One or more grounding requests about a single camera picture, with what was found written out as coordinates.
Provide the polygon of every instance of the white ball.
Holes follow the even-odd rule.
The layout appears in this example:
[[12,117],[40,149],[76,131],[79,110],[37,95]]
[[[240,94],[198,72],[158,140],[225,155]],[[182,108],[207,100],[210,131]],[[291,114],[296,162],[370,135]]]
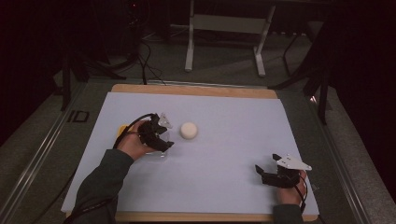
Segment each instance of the white ball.
[[194,123],[186,122],[181,125],[180,134],[185,139],[192,139],[198,134],[198,128]]

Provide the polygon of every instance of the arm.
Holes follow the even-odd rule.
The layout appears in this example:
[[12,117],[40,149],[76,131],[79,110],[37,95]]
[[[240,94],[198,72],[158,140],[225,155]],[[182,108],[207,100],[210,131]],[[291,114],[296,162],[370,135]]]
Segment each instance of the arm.
[[[143,122],[137,122],[132,132],[136,133],[138,126]],[[72,215],[106,200],[108,203],[75,218],[72,223],[116,223],[117,196],[122,188],[123,179],[134,161],[150,151],[153,149],[142,145],[136,134],[126,135],[119,143],[118,149],[107,150],[100,165],[79,187]]]
[[[306,172],[300,171],[300,177],[305,179]],[[297,188],[305,195],[306,189],[304,181],[300,178]],[[301,224],[304,223],[302,213],[300,210],[300,203],[302,201],[300,195],[295,188],[292,189],[277,189],[277,196],[280,205],[274,207],[274,223],[275,224]]]

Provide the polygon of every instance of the white table leg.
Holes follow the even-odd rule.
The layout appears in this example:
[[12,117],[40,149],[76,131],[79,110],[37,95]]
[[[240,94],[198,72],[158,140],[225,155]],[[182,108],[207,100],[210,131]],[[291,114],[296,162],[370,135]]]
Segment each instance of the white table leg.
[[186,72],[192,71],[192,61],[194,57],[194,0],[190,0],[190,27],[189,27],[189,45],[187,46]]
[[268,30],[270,28],[272,18],[274,16],[275,8],[276,8],[275,6],[271,6],[271,8],[268,12],[267,18],[265,20],[265,23],[262,27],[262,38],[260,40],[260,43],[258,46],[253,48],[254,56],[256,59],[257,71],[258,71],[260,77],[265,76],[264,64],[262,62],[262,46],[264,45],[265,38],[268,35]]

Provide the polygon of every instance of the gray sleeve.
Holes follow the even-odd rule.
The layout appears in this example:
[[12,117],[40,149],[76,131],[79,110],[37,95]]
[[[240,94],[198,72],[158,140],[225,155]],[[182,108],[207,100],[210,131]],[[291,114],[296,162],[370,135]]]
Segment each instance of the gray sleeve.
[[73,212],[113,199],[111,203],[77,217],[72,223],[116,223],[117,196],[134,160],[118,149],[109,149],[98,167],[78,189]]

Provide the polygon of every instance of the white paper sheet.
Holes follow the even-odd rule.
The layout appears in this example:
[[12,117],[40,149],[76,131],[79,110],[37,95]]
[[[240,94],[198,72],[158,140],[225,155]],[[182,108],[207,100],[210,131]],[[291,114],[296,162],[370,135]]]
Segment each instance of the white paper sheet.
[[[273,153],[301,158],[279,100],[115,92],[107,95],[62,211],[73,209],[79,185],[112,148],[121,124],[162,112],[175,144],[164,160],[145,156],[132,165],[119,211],[272,214],[276,188],[262,184],[255,164],[275,173]],[[187,121],[198,127],[192,140],[178,133]],[[318,214],[312,193],[306,204],[305,214]]]

